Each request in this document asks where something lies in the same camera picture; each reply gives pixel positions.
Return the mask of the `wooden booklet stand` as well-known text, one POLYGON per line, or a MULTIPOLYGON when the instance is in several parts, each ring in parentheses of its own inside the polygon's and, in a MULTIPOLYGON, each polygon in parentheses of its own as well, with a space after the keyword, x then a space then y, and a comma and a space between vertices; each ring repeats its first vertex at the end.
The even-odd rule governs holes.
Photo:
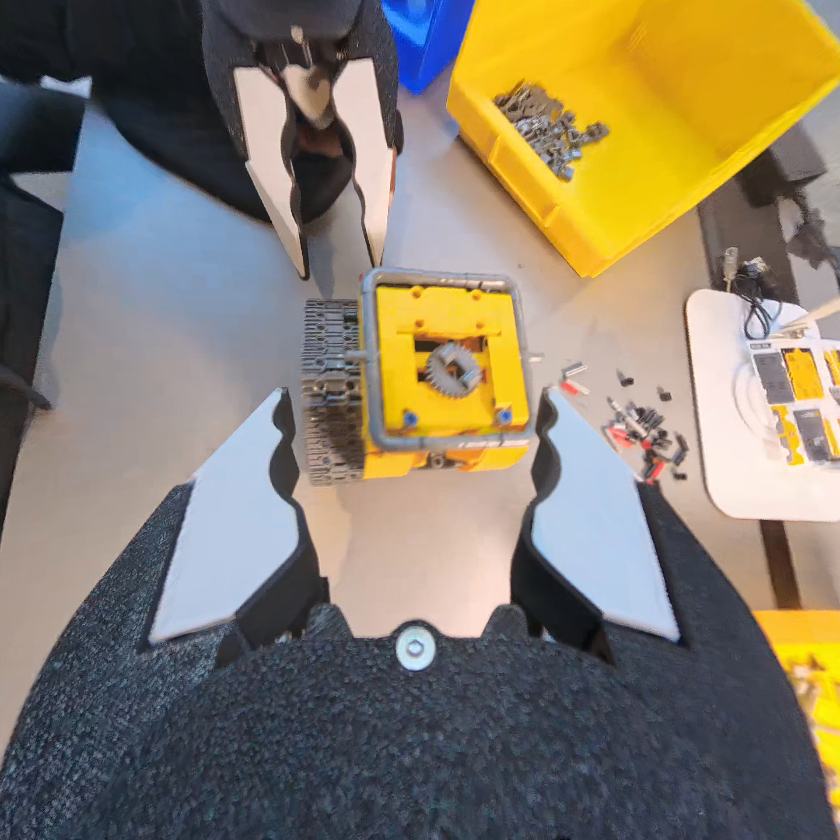
POLYGON ((786 323, 770 334, 773 339, 780 339, 785 336, 802 336, 808 329, 812 329, 819 321, 832 317, 839 313, 839 297, 822 304, 821 306, 808 311, 805 315, 786 323))

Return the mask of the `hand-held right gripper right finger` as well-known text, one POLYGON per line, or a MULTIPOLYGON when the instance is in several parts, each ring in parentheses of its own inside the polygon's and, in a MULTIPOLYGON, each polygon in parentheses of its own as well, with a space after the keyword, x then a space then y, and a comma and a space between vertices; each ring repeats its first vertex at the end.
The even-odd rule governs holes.
POLYGON ((542 391, 535 429, 512 603, 536 635, 574 648, 608 648, 607 624, 678 644, 634 472, 558 389, 542 391))

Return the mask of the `yellow plastic bin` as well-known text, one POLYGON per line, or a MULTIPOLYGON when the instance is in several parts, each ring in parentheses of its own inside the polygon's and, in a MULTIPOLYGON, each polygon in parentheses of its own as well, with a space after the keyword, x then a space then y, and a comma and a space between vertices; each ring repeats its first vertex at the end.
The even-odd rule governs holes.
POLYGON ((838 40, 798 1, 475 2, 447 109, 580 277, 687 213, 838 85, 838 40), (531 82, 607 137, 569 182, 494 102, 531 82))
MULTIPOLYGON (((838 611, 761 611, 754 617, 786 675, 793 658, 813 656, 837 679, 839 691, 838 611)), ((822 764, 828 800, 838 808, 839 729, 815 728, 806 722, 822 764)))

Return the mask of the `blue plastic bin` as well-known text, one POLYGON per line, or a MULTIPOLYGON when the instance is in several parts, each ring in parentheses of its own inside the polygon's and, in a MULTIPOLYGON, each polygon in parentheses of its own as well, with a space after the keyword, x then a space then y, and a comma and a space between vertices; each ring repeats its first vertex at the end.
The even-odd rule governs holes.
POLYGON ((474 1, 382 1, 392 28, 399 80, 414 95, 423 93, 457 57, 474 1))

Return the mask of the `yellow black printed sheet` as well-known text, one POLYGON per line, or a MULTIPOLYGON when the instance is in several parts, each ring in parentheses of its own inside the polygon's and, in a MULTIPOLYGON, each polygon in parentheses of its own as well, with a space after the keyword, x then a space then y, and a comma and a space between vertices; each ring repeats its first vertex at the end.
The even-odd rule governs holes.
POLYGON ((747 344, 769 422, 791 468, 837 469, 839 461, 839 342, 766 339, 747 344))

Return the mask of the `cluster of small brick parts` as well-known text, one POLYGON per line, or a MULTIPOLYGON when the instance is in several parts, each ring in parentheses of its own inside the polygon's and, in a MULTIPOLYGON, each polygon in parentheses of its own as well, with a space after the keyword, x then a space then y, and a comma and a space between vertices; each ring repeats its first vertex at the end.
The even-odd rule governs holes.
POLYGON ((638 454, 638 482, 656 487, 665 476, 678 483, 687 482, 688 441, 683 434, 665 427, 665 416, 658 409, 634 402, 621 404, 610 396, 605 402, 612 414, 602 426, 602 435, 617 454, 638 454))

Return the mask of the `person's left hand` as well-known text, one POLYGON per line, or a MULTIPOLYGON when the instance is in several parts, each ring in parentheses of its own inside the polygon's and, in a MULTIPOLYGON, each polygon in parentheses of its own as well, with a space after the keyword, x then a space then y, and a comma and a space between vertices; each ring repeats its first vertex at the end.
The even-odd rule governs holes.
POLYGON ((297 124, 291 156, 301 199, 301 221, 309 224, 336 202, 351 178, 351 162, 334 126, 316 129, 297 124))

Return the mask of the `light grey desk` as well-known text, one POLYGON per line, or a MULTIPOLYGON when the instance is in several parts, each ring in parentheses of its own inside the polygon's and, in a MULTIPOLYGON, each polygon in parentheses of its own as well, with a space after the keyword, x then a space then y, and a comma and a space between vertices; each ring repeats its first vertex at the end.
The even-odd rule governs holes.
MULTIPOLYGON (((448 80, 401 92, 406 147, 385 261, 487 272, 520 286, 537 389, 584 362, 594 428, 606 397, 657 404, 686 436, 687 482, 663 492, 753 610, 791 606, 760 525, 721 513, 701 474, 684 306, 709 284, 697 211, 599 277, 579 278, 461 140, 448 80), (616 370, 635 378, 622 388, 616 370)), ((299 402, 302 305, 350 298, 369 264, 354 190, 310 229, 300 281, 268 227, 147 161, 97 102, 71 174, 19 175, 65 223, 35 379, 54 410, 30 422, 2 537, 2 749, 40 667, 91 589, 168 492, 188 481, 277 387, 299 402)), ((509 599, 533 497, 533 453, 510 470, 315 488, 304 508, 332 600, 352 632, 421 618, 475 636, 509 599)))

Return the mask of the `black power adapter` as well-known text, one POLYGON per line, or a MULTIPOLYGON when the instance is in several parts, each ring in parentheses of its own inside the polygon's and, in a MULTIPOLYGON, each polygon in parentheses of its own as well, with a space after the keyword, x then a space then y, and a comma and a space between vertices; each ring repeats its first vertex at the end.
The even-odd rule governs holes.
POLYGON ((767 207, 779 200, 793 202, 801 220, 787 242, 789 253, 814 269, 827 263, 838 279, 838 247, 828 243, 823 217, 806 194, 806 187, 826 172, 810 136, 796 123, 741 170, 738 179, 753 208, 767 207))

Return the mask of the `white base board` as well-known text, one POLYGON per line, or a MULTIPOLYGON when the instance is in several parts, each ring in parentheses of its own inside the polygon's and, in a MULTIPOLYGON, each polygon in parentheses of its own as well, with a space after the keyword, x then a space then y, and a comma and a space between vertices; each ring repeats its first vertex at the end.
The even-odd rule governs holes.
MULTIPOLYGON (((773 317, 766 331, 749 324, 751 307, 725 291, 698 290, 686 303, 689 365, 694 387, 703 475, 711 501, 732 518, 837 522, 837 469, 788 467, 769 422, 747 344, 806 314, 790 303, 761 301, 773 317)), ((818 326, 801 337, 823 339, 818 326)))

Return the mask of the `dark small brick parts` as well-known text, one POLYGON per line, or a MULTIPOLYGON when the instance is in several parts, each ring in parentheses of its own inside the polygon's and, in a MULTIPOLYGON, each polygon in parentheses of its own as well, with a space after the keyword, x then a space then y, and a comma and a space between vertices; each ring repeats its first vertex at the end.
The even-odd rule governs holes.
POLYGON ((492 101, 530 150, 561 182, 573 180, 583 149, 600 143, 611 132, 601 121, 581 127, 575 111, 534 81, 520 80, 492 101))

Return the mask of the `person's left forearm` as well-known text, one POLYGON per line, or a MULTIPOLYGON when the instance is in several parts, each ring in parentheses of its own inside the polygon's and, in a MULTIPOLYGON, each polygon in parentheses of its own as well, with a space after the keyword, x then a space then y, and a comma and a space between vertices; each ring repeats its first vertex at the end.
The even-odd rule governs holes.
POLYGON ((268 223, 207 82, 204 2, 1 3, 2 75, 90 78, 129 143, 168 172, 268 223))

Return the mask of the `black yellow toy brick vehicle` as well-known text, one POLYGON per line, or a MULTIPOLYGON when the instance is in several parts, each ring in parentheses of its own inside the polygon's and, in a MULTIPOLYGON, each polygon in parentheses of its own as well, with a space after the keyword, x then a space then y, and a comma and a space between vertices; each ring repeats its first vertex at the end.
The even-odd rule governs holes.
POLYGON ((508 469, 533 435, 522 299, 507 276, 377 268, 303 314, 301 400, 315 487, 423 469, 508 469))

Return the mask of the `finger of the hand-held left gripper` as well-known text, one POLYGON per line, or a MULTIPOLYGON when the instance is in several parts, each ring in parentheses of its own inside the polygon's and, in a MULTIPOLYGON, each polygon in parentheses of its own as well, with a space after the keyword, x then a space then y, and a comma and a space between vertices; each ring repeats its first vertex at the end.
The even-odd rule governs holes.
POLYGON ((351 180, 373 266, 382 264, 392 205, 396 149, 388 143, 372 58, 345 62, 332 83, 332 109, 350 143, 351 180))
POLYGON ((285 88, 259 67, 236 68, 234 85, 247 154, 245 168, 292 265, 300 278, 308 279, 301 192, 291 165, 297 138, 293 106, 285 88))

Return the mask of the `grey fabric chair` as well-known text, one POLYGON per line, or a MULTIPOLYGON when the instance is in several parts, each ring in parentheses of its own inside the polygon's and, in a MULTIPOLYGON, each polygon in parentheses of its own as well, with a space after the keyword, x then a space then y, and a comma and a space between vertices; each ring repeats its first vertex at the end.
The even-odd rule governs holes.
POLYGON ((71 172, 86 107, 74 94, 2 80, 2 175, 71 172))

